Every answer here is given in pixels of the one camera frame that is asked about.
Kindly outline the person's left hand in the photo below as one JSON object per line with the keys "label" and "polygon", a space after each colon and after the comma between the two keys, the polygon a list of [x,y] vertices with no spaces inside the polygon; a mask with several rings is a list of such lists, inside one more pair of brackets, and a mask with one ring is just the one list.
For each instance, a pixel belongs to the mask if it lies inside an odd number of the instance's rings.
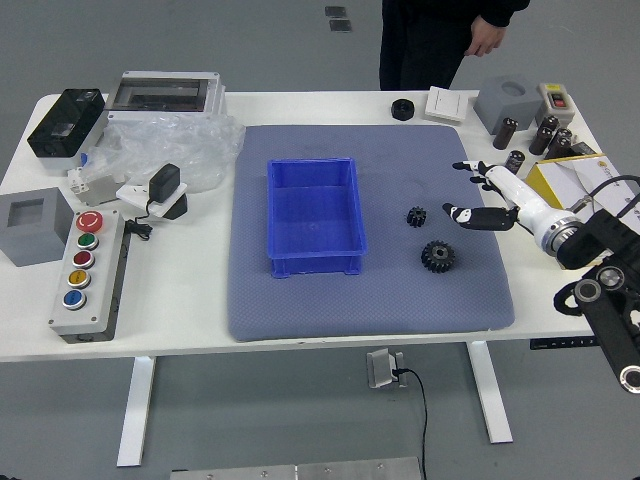
{"label": "person's left hand", "polygon": [[464,55],[482,57],[490,54],[500,47],[506,31],[506,27],[494,26],[481,16],[477,16],[471,24],[471,42]]}

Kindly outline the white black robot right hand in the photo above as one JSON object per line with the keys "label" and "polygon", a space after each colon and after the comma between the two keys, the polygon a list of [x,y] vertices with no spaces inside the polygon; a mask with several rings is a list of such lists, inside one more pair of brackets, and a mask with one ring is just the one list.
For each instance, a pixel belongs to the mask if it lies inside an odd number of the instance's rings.
{"label": "white black robot right hand", "polygon": [[453,168],[475,173],[472,182],[497,192],[507,204],[503,208],[463,208],[445,203],[443,210],[463,228],[507,231],[518,223],[533,235],[535,244],[542,251],[555,256],[560,245],[582,225],[571,212],[551,207],[504,166],[464,161],[454,163]]}

